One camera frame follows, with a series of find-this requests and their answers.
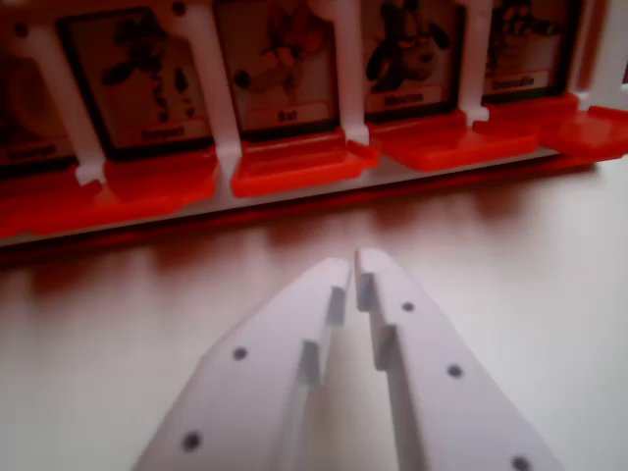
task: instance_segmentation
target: screw hole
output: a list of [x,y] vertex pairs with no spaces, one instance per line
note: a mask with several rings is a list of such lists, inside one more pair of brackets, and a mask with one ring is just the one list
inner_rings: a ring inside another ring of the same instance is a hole
[[234,350],[234,359],[236,361],[243,360],[246,355],[248,355],[248,351],[246,351],[246,348],[240,346]]
[[462,368],[455,364],[449,365],[447,372],[452,378],[460,378],[462,376]]
[[17,37],[27,37],[28,36],[28,26],[24,23],[17,23],[13,26],[13,31],[15,32]]
[[185,451],[195,451],[200,447],[200,442],[201,440],[198,432],[189,432],[185,435],[185,437],[183,437],[182,446]]
[[523,456],[515,456],[512,458],[512,467],[517,471],[530,471],[532,469],[530,461]]
[[178,17],[182,17],[185,15],[185,3],[184,2],[174,2],[173,3],[173,13]]

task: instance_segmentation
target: cartoon character card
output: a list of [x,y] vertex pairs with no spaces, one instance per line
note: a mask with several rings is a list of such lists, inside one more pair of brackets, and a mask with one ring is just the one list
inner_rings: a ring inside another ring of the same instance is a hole
[[71,17],[57,27],[109,157],[211,142],[189,44],[170,36],[150,9]]
[[484,102],[561,93],[579,14],[578,0],[495,0]]
[[0,166],[72,156],[74,151],[36,64],[0,49],[0,72]]
[[334,30],[307,0],[218,0],[215,15],[242,138],[338,125]]
[[367,121],[453,108],[463,28],[452,1],[362,0]]

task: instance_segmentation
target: white plastic post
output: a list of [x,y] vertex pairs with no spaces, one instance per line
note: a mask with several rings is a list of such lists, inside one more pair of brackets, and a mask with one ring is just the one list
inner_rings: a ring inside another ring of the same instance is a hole
[[340,126],[347,139],[369,144],[364,124],[360,0],[309,0],[312,11],[334,25]]
[[482,106],[493,0],[457,0],[466,8],[458,108],[467,116],[467,125],[487,121],[489,110]]
[[184,2],[184,7],[181,16],[173,13],[172,3],[156,4],[153,9],[170,33],[189,42],[216,142],[216,156],[224,173],[230,175],[242,150],[212,2]]
[[10,37],[7,46],[12,52],[34,60],[41,71],[80,163],[78,182],[104,182],[105,154],[54,27],[47,24],[26,27],[27,35],[23,38],[7,34]]
[[622,84],[622,79],[628,64],[628,2],[606,0],[605,6],[591,86],[581,100],[581,108],[600,105],[626,110],[628,86]]
[[318,263],[212,346],[135,471],[293,469],[349,276],[344,260]]
[[381,250],[356,254],[358,309],[389,380],[401,471],[559,471],[562,466],[439,306]]

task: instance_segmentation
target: table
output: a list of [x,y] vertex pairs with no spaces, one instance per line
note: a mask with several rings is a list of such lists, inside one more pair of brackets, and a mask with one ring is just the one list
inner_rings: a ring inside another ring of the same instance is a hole
[[[0,468],[130,469],[199,356],[327,256],[388,251],[570,471],[628,462],[628,159],[0,270]],[[300,469],[396,466],[354,292]]]

